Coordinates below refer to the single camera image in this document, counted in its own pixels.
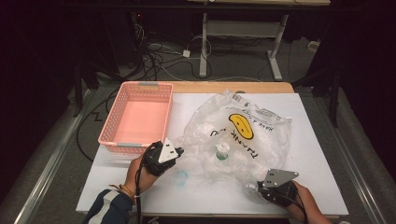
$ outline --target plastic basket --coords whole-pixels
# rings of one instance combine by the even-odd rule
[[[164,141],[172,94],[171,83],[122,83],[99,143],[111,152],[142,154],[151,143]]]

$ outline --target bracelet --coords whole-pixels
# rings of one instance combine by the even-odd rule
[[[132,201],[134,201],[134,195],[132,194],[132,192],[127,187],[125,187],[125,185],[120,184],[118,187],[115,186],[115,185],[110,185],[110,187],[114,187],[117,190],[122,190],[122,189],[125,190],[126,193],[129,195],[129,197],[132,199]]]

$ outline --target white table surface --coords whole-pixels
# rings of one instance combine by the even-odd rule
[[[174,93],[167,136],[183,135],[192,113],[213,93]],[[243,97],[292,118],[290,149],[283,170],[298,172],[295,179],[310,188],[319,209],[326,216],[345,216],[347,207],[323,155],[304,106],[297,93],[246,93]],[[110,153],[99,146],[77,211],[87,212],[97,194],[109,184],[123,183],[130,157]],[[180,174],[187,174],[180,179]],[[212,182],[205,179],[200,162],[177,160],[177,164],[142,194],[142,214],[146,216],[215,217],[288,217],[270,203],[258,203],[247,197],[236,181]]]

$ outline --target sleeve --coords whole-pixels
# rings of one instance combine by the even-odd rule
[[[99,193],[85,216],[84,224],[126,224],[132,211],[132,200],[124,193],[105,189]]]

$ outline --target plastic bag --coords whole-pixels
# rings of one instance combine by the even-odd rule
[[[239,94],[216,94],[194,112],[184,135],[174,141],[199,160],[210,180],[236,179],[245,193],[262,199],[257,181],[283,165],[291,119],[258,108]]]

